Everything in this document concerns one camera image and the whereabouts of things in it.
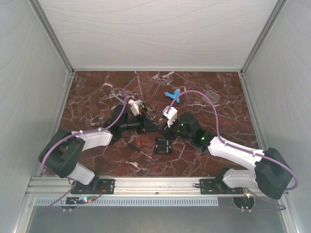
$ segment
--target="red marble table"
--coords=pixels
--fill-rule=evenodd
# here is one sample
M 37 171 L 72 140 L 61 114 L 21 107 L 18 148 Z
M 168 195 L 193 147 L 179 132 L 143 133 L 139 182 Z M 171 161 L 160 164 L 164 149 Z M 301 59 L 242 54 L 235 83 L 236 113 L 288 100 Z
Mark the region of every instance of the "red marble table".
M 120 102 L 122 88 L 129 98 L 143 100 L 150 109 L 151 121 L 159 124 L 163 109 L 172 99 L 164 92 L 195 89 L 208 90 L 220 97 L 214 103 L 219 113 L 221 135 L 241 145 L 258 148 L 254 128 L 236 72 L 147 72 L 147 71 L 79 71 L 76 73 L 64 109 L 60 128 L 72 131 L 96 129 L 110 119 Z M 185 94 L 175 104 L 178 114 L 192 112 L 202 127 L 215 130 L 215 116 L 210 104 L 198 94 Z M 128 135 L 116 144 L 83 152 L 80 163 L 105 176 L 216 176 L 224 167 L 242 168 L 226 159 L 217 158 L 173 142 L 172 155 L 153 153 L 158 133 Z M 128 148 L 133 143 L 152 159 Z

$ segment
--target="perforated metal strip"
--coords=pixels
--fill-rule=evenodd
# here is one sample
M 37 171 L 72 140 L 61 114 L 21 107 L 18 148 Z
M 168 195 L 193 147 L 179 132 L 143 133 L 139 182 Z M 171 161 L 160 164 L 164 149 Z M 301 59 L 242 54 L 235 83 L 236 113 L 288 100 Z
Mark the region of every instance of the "perforated metal strip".
M 48 206 L 57 198 L 37 197 L 35 206 Z M 66 198 L 56 206 L 73 206 L 65 204 Z M 83 206 L 218 206 L 217 197 L 100 197 Z

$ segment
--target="white backdrop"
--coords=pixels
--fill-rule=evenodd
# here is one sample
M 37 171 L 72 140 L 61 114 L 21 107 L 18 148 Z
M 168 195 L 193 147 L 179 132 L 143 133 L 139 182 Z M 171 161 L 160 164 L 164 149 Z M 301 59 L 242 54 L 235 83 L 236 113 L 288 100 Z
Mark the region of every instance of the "white backdrop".
M 39 0 L 75 69 L 243 66 L 276 0 Z
M 0 0 L 0 22 L 0 232 L 10 233 L 70 79 L 28 1 Z
M 265 144 L 300 179 L 290 192 L 299 233 L 311 229 L 311 2 L 288 0 L 245 76 Z

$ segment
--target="gray floor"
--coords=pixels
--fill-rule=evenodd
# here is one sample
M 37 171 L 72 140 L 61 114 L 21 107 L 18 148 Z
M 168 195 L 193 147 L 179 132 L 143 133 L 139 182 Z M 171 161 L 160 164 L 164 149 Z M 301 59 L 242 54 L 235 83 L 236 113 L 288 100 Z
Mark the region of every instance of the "gray floor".
M 35 207 L 27 233 L 283 233 L 279 211 L 242 213 L 230 198 L 220 207 L 79 207 L 72 213 L 38 217 Z M 256 209 L 273 208 L 256 202 Z

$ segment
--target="blue toy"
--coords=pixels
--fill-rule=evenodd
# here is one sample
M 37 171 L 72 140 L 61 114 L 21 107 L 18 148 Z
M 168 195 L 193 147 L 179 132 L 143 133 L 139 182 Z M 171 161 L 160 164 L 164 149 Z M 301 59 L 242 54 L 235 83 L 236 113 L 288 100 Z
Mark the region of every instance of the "blue toy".
M 169 92 L 164 92 L 164 94 L 165 94 L 165 96 L 168 96 L 168 97 L 170 97 L 170 98 L 172 98 L 172 99 L 175 99 L 176 96 L 178 96 L 178 95 L 180 94 L 180 89 L 175 90 L 175 91 L 174 91 L 174 94 L 170 94 Z

